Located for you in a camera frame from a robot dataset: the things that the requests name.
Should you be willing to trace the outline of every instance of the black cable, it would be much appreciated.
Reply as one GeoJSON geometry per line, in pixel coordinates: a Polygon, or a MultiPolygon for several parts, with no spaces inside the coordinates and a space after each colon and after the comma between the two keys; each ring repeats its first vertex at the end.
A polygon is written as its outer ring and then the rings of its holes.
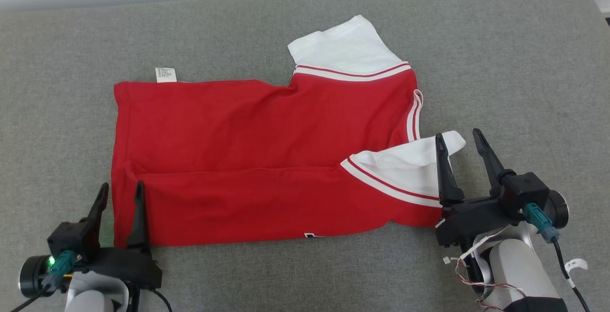
{"type": "Polygon", "coordinates": [[[161,298],[161,300],[163,301],[163,303],[165,303],[165,306],[167,306],[167,310],[169,312],[173,312],[172,311],[172,306],[170,305],[170,302],[167,301],[167,299],[163,296],[163,294],[159,293],[159,291],[155,290],[154,288],[152,288],[152,290],[150,290],[151,292],[153,292],[154,294],[157,295],[157,297],[161,298]]]}
{"type": "MultiPolygon", "coordinates": [[[[555,252],[557,253],[557,259],[559,260],[559,266],[561,267],[561,272],[563,273],[566,280],[570,280],[570,274],[568,274],[568,271],[566,270],[566,265],[564,264],[565,263],[564,256],[561,254],[561,248],[559,247],[559,242],[557,241],[557,238],[555,238],[555,237],[553,237],[551,240],[553,241],[553,245],[555,245],[555,252]]],[[[589,307],[587,306],[586,301],[584,301],[582,294],[580,294],[580,291],[578,291],[578,288],[573,287],[572,290],[576,294],[576,297],[578,298],[578,301],[580,301],[582,308],[584,308],[585,312],[590,312],[589,307]]]]}
{"type": "Polygon", "coordinates": [[[46,286],[44,286],[42,288],[42,290],[40,290],[38,293],[36,293],[35,296],[28,299],[28,301],[26,301],[25,303],[22,303],[21,305],[15,307],[13,310],[11,310],[11,312],[19,312],[19,311],[23,310],[24,308],[28,307],[29,304],[33,303],[36,299],[38,299],[44,293],[46,293],[46,291],[48,291],[49,288],[51,288],[51,286],[50,286],[50,284],[47,284],[46,286]]]}

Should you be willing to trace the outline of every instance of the striped trim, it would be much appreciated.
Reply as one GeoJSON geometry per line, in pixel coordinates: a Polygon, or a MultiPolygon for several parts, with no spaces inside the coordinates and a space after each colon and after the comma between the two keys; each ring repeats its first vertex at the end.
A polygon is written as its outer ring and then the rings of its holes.
{"type": "Polygon", "coordinates": [[[416,89],[413,91],[413,106],[407,115],[407,142],[420,139],[419,135],[419,114],[423,106],[423,95],[416,89]]]}
{"type": "Polygon", "coordinates": [[[440,203],[438,203],[437,197],[409,192],[405,189],[393,186],[392,184],[385,182],[375,173],[372,173],[368,169],[357,165],[351,160],[351,158],[348,158],[347,160],[341,162],[341,166],[358,180],[364,182],[365,184],[368,184],[368,186],[371,186],[372,188],[375,188],[382,193],[390,195],[390,197],[394,197],[401,201],[406,201],[408,203],[413,203],[416,205],[442,208],[442,206],[440,206],[440,203]]]}
{"type": "Polygon", "coordinates": [[[357,82],[365,82],[365,81],[374,81],[383,78],[387,78],[392,75],[396,75],[398,73],[402,73],[403,71],[407,71],[411,69],[409,62],[403,62],[395,67],[385,69],[373,74],[360,75],[360,74],[352,74],[352,73],[344,73],[341,71],[336,71],[332,69],[326,68],[317,68],[311,67],[309,65],[297,65],[294,74],[301,73],[307,75],[321,76],[323,78],[329,78],[332,80],[340,80],[340,81],[357,81],[357,82]]]}

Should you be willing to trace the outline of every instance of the cable connector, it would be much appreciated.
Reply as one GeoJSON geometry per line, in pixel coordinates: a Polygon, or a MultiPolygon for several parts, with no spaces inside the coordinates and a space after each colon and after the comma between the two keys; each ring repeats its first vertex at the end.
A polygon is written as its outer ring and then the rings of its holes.
{"type": "Polygon", "coordinates": [[[525,206],[523,216],[528,223],[531,223],[540,231],[542,238],[548,244],[553,242],[553,238],[559,239],[559,231],[553,227],[553,221],[535,203],[528,203],[525,206]]]}
{"type": "Polygon", "coordinates": [[[63,282],[63,276],[70,273],[76,266],[76,254],[72,251],[63,251],[55,263],[51,266],[49,273],[42,280],[42,286],[50,286],[49,291],[54,291],[63,282]]]}

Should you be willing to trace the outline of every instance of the gray fabric surface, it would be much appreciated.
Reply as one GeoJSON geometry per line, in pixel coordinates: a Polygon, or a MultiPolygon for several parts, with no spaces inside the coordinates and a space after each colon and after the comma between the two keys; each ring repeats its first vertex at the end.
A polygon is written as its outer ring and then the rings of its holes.
{"type": "MultiPolygon", "coordinates": [[[[457,130],[468,197],[488,191],[471,129],[505,166],[534,171],[570,203],[566,260],[592,310],[610,305],[610,29],[592,0],[203,0],[0,15],[0,301],[23,299],[22,262],[61,221],[85,216],[109,181],[112,86],[257,78],[287,84],[286,45],[362,14],[425,96],[421,134],[457,130]]],[[[103,245],[112,243],[112,209],[103,245]]],[[[551,247],[537,252],[571,311],[551,247]]],[[[154,249],[175,311],[475,311],[433,230],[388,225],[340,238],[154,249]]],[[[29,310],[61,311],[65,296],[29,310]]],[[[143,293],[142,311],[165,311],[143,293]]]]}

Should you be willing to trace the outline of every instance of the red and white shirt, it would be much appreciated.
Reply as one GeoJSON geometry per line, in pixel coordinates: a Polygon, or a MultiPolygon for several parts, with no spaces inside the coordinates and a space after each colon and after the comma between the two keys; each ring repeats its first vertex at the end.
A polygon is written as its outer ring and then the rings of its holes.
{"type": "MultiPolygon", "coordinates": [[[[115,245],[146,190],[153,245],[338,236],[440,218],[415,74],[364,17],[288,45],[288,86],[120,82],[115,245]]],[[[464,146],[445,134],[449,152],[464,146]]]]}

